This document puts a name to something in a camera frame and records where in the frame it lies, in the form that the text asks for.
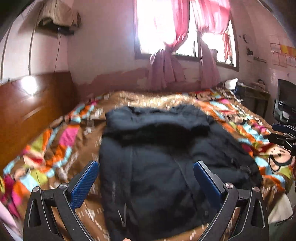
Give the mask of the black office chair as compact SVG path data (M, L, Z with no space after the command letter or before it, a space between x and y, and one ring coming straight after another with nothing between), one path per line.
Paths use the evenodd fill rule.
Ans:
M295 126L295 84L279 79L274 99L273 117L282 125Z

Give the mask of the colourful cartoon bed cover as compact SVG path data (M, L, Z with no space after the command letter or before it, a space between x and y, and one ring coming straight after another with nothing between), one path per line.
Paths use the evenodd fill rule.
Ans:
M54 189L68 182L91 160L97 161L108 111L122 106L170 109L192 104L210 115L254 158L262 176L261 193L268 221L292 214L287 194L295 177L295 155L268 141L271 125L224 88L190 93L101 95L53 121L3 169L1 221L13 240L23 240L23 220L32 189Z

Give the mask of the pink left window curtain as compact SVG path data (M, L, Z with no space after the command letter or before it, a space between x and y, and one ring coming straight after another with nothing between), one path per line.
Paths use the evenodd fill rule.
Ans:
M190 2L156 1L152 13L159 49L150 57L148 80L150 89L157 91L170 83L185 81L184 70L174 53L188 37Z

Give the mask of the brown wooden headboard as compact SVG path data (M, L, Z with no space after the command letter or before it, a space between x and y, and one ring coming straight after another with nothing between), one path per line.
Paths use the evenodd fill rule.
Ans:
M78 104L71 73L25 76L1 86L1 168Z

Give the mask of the white wall pipe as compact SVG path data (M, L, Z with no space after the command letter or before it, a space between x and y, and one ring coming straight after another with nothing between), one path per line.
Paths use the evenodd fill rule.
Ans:
M31 75L33 39L41 1L33 1L13 21L1 40L1 84Z

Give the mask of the dark desk with clutter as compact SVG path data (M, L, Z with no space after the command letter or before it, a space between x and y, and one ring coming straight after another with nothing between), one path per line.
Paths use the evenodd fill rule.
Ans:
M238 99L242 100L242 104L246 108L265 118L270 99L268 92L246 85L238 80L234 94Z

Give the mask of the pink window curtain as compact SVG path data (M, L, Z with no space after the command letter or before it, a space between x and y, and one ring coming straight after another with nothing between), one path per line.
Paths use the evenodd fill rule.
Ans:
M221 78L213 56L214 40L228 28L230 1L191 1L197 34L200 40L201 88L207 89L220 83Z
M174 53L188 37L190 2L156 1L152 13L159 49L150 57L148 80L150 89L157 91L170 83L185 81L184 70Z

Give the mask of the paper notes on wall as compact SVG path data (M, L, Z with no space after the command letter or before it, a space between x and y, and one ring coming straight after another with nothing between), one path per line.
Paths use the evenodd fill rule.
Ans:
M295 68L295 48L278 43L270 43L271 62L273 65Z

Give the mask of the pink right window curtain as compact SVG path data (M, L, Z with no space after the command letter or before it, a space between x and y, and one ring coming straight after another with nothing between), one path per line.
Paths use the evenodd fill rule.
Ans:
M200 40L201 88L207 89L220 83L221 78L213 56L214 40L228 28L230 1L191 1L197 34Z

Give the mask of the beige cloth covered wall unit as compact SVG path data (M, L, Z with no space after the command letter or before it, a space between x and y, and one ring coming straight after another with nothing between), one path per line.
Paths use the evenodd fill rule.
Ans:
M63 1L43 1L36 29L72 36L81 26L79 13Z

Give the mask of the black padded winter jacket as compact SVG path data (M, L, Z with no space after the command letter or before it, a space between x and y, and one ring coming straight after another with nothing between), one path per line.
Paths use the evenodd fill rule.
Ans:
M99 161L111 240L159 240L210 222L214 210L194 177L197 161L239 189L262 182L256 162L241 144L188 104L109 111Z

